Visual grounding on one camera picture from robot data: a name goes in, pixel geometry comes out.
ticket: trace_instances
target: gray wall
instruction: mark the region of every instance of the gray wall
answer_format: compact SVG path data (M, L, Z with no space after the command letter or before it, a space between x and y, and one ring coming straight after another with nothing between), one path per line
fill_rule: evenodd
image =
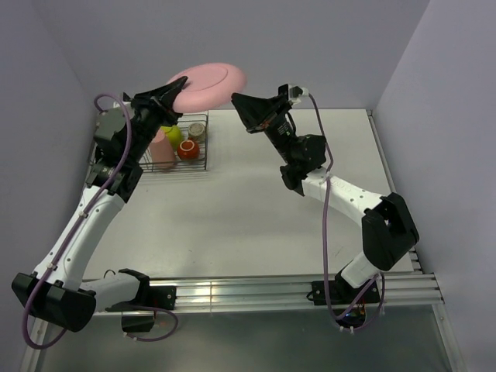
M470 370L496 362L496 2L432 0L376 110Z
M2 3L0 51L0 370L14 371L26 345L10 284L74 210L95 111L28 0Z
M225 61L247 94L298 82L322 107L373 108L429 0L33 2L91 95Z

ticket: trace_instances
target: white table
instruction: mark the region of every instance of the white table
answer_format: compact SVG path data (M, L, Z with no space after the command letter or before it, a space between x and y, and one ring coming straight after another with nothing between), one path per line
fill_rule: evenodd
M319 134L313 110L293 110L298 134ZM390 193L365 110L322 110L333 173ZM150 174L98 245L85 279L132 268L151 277L248 277L322 273L322 203L284 186L282 159L234 110L210 112L208 171ZM360 228L329 211L329 272L362 249ZM413 271L406 255L392 269Z

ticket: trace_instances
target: dish rack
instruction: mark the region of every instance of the dish rack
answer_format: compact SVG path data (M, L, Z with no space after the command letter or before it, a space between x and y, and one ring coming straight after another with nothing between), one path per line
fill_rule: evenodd
M193 122L200 122L205 126L205 141L200 142L200 155L194 160L182 160L176 155L174 167L168 167L172 162L153 162L150 154L150 149L147 149L141 158L139 165L143 169L144 174L195 174L198 172L207 171L208 159L208 112L199 114L183 114L179 119L177 126L181 130L183 137L188 138L188 127ZM89 165L95 163L95 149L96 143L93 142L91 147L91 154L88 157Z

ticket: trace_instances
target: pink plate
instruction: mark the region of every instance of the pink plate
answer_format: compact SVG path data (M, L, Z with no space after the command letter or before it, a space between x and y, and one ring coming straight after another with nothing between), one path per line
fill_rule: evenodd
M233 93L240 93L246 85L246 75L231 64L202 64L173 76L170 83L187 76L185 88L172 106L184 114L215 109L231 101Z

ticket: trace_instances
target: wire dish rack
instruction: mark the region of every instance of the wire dish rack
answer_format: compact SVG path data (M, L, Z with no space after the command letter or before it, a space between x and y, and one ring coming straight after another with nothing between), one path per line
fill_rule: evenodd
M207 170L207 154L208 154L208 113L202 114L184 114L179 119L177 126L183 133L186 140L188 138L188 127L193 122L200 122L205 126L205 141L199 143L200 155L194 160L182 160L176 156L176 161L157 163L152 161L150 150L146 150L141 158L139 165L143 169L143 173L157 173L157 174L176 174L176 173L194 173Z

